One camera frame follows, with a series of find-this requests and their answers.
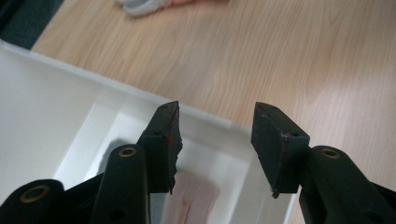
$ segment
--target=wooden surface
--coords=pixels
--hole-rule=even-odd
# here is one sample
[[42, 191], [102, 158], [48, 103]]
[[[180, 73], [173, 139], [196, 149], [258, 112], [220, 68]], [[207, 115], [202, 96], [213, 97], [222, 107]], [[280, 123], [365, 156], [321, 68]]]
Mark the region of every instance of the wooden surface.
[[210, 1], [132, 19], [65, 0], [34, 51], [243, 126], [256, 101], [276, 105], [311, 146], [396, 190], [396, 1]]

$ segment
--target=screw hole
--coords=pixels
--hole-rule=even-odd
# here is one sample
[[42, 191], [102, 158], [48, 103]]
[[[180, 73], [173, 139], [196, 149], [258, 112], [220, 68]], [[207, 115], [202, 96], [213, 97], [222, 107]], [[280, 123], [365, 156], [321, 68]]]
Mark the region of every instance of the screw hole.
[[340, 157], [340, 154], [338, 154], [336, 151], [327, 148], [323, 150], [323, 153], [332, 159], [338, 159]]
[[42, 199], [50, 191], [50, 187], [47, 185], [35, 186], [31, 189], [26, 190], [20, 197], [23, 203], [33, 203]]
[[119, 208], [117, 210], [114, 210], [110, 213], [110, 216], [108, 216], [110, 218], [110, 220], [112, 221], [119, 221], [123, 218], [126, 217], [126, 212], [124, 209]]
[[132, 147], [127, 147], [127, 148], [123, 148], [122, 150], [120, 150], [119, 155], [121, 157], [130, 157], [133, 156], [134, 154], [136, 154], [137, 150], [135, 148]]
[[366, 217], [374, 223], [383, 223], [384, 222], [384, 218], [382, 218], [378, 213], [376, 213], [374, 211], [368, 210], [364, 213], [364, 215], [366, 215]]

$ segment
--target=light wood tabletop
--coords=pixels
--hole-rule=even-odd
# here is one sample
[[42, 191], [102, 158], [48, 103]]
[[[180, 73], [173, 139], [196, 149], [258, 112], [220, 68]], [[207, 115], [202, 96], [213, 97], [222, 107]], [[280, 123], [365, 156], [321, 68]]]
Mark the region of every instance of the light wood tabletop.
[[[250, 127], [257, 101], [396, 190], [396, 1], [65, 0], [33, 51]], [[302, 223], [294, 206], [290, 223]]]

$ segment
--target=white tray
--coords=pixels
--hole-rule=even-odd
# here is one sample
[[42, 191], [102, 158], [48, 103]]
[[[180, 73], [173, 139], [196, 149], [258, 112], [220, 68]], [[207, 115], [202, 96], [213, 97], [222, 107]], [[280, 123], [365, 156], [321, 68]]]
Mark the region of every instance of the white tray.
[[[36, 179], [55, 178], [69, 189], [96, 175], [109, 143], [135, 143], [155, 109], [170, 101], [4, 42], [0, 47], [0, 203]], [[272, 199], [249, 130], [181, 105], [180, 131], [177, 168], [219, 187], [208, 223], [287, 221], [290, 197]]]

